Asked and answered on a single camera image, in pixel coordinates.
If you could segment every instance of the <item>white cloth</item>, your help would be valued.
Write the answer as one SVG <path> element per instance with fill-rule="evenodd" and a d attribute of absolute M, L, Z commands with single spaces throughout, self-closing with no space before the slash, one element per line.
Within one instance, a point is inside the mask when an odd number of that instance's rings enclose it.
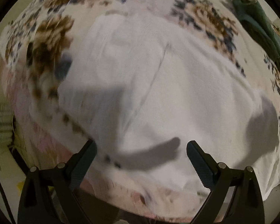
<path fill-rule="evenodd" d="M 279 178 L 272 103 L 228 59 L 165 19 L 99 16 L 58 93 L 59 105 L 98 145 L 93 166 L 140 191 L 157 215 L 194 216 L 209 193 L 187 158 L 190 140 L 229 167 L 253 166 L 264 200 Z M 102 153 L 122 169 L 105 164 Z M 160 199 L 156 186 L 176 195 Z"/>

